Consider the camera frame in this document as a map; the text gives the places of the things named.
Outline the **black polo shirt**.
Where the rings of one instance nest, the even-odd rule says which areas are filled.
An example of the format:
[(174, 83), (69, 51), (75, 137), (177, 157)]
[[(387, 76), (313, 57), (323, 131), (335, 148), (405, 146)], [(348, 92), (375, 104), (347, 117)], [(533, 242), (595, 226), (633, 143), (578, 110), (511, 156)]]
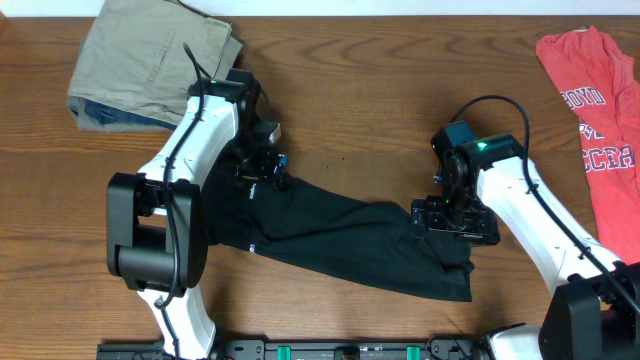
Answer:
[(341, 196), (296, 177), (279, 189), (243, 180), (224, 163), (209, 173), (202, 197), (213, 245), (383, 290), (472, 299), (470, 247), (417, 232), (393, 202)]

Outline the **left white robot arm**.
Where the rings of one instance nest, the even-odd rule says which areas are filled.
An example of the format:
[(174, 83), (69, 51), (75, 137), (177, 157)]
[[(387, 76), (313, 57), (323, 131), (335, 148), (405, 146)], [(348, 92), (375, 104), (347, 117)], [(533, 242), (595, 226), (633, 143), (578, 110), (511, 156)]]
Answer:
[(287, 158), (280, 127), (256, 112), (252, 77), (196, 81), (178, 127), (157, 155), (107, 186), (107, 266), (148, 305), (162, 340), (105, 344), (99, 359), (208, 359), (216, 338), (199, 281), (209, 233), (202, 192), (218, 166), (236, 180), (282, 188)]

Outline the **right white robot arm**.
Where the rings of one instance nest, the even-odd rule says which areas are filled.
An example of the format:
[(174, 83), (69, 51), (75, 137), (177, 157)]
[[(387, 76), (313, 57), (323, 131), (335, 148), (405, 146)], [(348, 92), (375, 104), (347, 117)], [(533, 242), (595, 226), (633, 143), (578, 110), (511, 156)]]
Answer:
[(429, 237), (472, 245), (497, 242), (503, 222), (551, 295), (542, 324), (484, 336), (477, 359), (636, 359), (639, 267), (593, 239), (540, 178), (510, 135), (435, 135), (440, 196), (412, 206)]

